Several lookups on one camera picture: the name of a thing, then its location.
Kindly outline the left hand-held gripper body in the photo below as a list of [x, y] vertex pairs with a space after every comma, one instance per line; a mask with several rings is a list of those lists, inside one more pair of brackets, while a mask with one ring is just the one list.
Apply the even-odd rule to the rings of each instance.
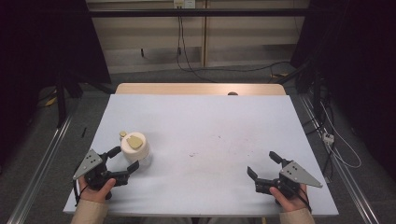
[[77, 181], [79, 177], [84, 176], [92, 189], [100, 189], [110, 178], [116, 179], [116, 187], [127, 185], [130, 176], [127, 168], [124, 171], [111, 172], [107, 169], [106, 162], [102, 161], [100, 155], [95, 150], [90, 149], [76, 169], [73, 180]]

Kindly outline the black curtain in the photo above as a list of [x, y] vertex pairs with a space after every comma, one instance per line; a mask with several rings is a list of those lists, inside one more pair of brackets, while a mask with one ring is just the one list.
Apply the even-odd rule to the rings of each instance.
[[368, 151], [396, 178], [396, 0], [310, 0], [291, 64], [306, 91], [315, 74]]
[[0, 164], [16, 151], [39, 92], [108, 83], [87, 0], [0, 0]]

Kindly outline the glass jar with cream lid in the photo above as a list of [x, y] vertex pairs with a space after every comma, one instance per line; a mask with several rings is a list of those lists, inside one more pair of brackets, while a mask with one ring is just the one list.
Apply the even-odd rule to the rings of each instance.
[[127, 133], [126, 136], [120, 138], [120, 148], [127, 161], [139, 161], [141, 166], [150, 166], [150, 145], [146, 136], [142, 133]]

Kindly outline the black horizontal bar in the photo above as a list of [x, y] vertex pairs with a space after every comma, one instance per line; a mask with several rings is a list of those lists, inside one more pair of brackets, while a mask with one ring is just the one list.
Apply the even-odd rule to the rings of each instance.
[[267, 9], [95, 9], [89, 15], [94, 18], [113, 17], [295, 17], [307, 16], [314, 11], [307, 8], [267, 8]]

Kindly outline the white wall socket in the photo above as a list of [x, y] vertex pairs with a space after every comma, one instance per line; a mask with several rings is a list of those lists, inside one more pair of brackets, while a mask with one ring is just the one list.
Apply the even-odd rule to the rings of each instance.
[[196, 8], [195, 0], [173, 0], [174, 8], [186, 8], [193, 9]]

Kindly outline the wooden table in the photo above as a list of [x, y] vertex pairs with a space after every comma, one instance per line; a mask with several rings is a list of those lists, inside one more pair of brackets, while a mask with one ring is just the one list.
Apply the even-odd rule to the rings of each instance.
[[279, 84], [238, 83], [121, 83], [116, 94], [227, 95], [230, 91], [242, 96], [286, 94]]

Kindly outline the white table board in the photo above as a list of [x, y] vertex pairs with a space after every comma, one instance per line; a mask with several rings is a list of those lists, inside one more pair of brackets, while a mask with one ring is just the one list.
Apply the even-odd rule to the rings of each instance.
[[324, 179], [287, 95], [138, 95], [110, 97], [91, 147], [106, 152], [120, 132], [140, 132], [150, 164], [112, 191], [113, 216], [269, 217], [279, 212], [256, 192], [247, 169], [274, 179], [270, 152]]

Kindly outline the person's right hand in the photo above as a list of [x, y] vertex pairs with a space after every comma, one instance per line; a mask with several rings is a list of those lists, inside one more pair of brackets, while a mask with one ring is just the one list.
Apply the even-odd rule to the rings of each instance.
[[280, 203], [284, 212], [291, 212], [308, 207], [308, 197], [306, 185], [301, 184], [297, 196], [286, 198], [277, 188], [270, 188], [271, 194]]

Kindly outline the person's left hand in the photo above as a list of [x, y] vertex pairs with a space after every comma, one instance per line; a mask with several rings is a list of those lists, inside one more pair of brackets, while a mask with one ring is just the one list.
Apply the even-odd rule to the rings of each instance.
[[82, 200], [95, 203], [105, 203], [106, 196], [115, 186], [116, 180], [114, 178], [110, 178], [99, 190], [91, 189], [83, 176], [78, 179], [78, 184], [80, 186], [79, 195]]

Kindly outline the aluminium rail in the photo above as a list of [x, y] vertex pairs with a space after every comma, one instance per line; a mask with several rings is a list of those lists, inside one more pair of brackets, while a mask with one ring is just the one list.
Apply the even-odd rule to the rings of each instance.
[[350, 165], [344, 161], [342, 156], [339, 154], [337, 148], [332, 148], [333, 145], [326, 143], [322, 135], [326, 131], [326, 128], [323, 130], [317, 130], [318, 136], [321, 139], [321, 142], [324, 144], [326, 152], [331, 155], [332, 167], [337, 171], [340, 178], [342, 179], [348, 194], [351, 197], [351, 200], [355, 204], [357, 210], [359, 211], [363, 223], [364, 224], [380, 224], [379, 219], [377, 218], [373, 207], [370, 205], [367, 197], [362, 192], [361, 188], [358, 185], [358, 182], [353, 177], [350, 172]]
[[7, 224], [23, 224], [29, 214], [31, 207], [43, 185], [45, 176], [50, 170], [50, 166], [55, 155], [67, 133], [68, 127], [73, 116], [68, 115], [60, 126], [56, 127], [50, 142], [46, 146], [45, 153], [40, 157], [39, 164], [34, 169], [29, 182], [19, 198], [15, 208], [13, 209]]

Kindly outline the yellow floor tape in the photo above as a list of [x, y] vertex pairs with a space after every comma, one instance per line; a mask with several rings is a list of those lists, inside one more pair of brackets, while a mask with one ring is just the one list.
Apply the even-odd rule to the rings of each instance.
[[54, 91], [48, 98], [47, 102], [45, 103], [45, 106], [50, 106], [53, 105], [57, 100], [57, 91]]

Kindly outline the black metal stand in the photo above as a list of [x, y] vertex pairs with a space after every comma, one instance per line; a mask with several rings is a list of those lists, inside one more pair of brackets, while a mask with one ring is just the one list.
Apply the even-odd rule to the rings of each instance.
[[60, 72], [56, 77], [56, 95], [58, 102], [58, 124], [57, 127], [61, 128], [66, 120], [66, 102], [65, 102], [65, 91], [72, 98], [80, 98], [82, 96], [82, 89], [78, 85], [78, 81], [75, 77]]

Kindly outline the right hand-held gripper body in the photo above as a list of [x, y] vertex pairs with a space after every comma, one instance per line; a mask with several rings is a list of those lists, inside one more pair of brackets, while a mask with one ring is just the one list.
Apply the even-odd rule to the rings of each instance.
[[254, 174], [255, 189], [259, 193], [270, 194], [270, 188], [278, 189], [286, 198], [291, 198], [298, 194], [301, 184], [322, 188], [323, 185], [309, 174], [296, 161], [276, 160], [282, 166], [279, 171], [279, 178], [273, 180], [259, 178]]

